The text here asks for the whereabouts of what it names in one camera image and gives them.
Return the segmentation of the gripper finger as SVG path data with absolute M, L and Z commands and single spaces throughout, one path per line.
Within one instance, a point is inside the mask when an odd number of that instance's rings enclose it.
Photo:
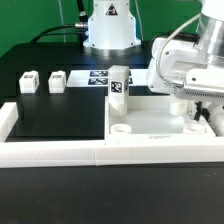
M 215 103 L 211 103 L 208 107 L 203 109 L 203 116 L 206 120 L 210 119 L 212 111 L 217 107 Z
M 200 116 L 202 114 L 202 102 L 201 101 L 195 102 L 195 105 L 196 105 L 196 113 L 194 115 L 194 120 L 199 121 Z

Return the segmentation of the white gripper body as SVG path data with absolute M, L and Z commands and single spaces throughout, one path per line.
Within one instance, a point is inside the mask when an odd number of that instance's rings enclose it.
M 149 89 L 179 99 L 224 102 L 224 38 L 165 41 L 157 37 L 152 44 Z

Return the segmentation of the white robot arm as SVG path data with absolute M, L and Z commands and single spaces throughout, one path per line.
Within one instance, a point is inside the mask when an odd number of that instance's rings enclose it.
M 152 44 L 147 73 L 151 91 L 171 94 L 182 102 L 210 102 L 224 106 L 224 0 L 199 0 L 197 38 L 179 40 L 177 28 Z M 103 56 L 122 55 L 141 44 L 129 0 L 94 0 L 84 49 Z

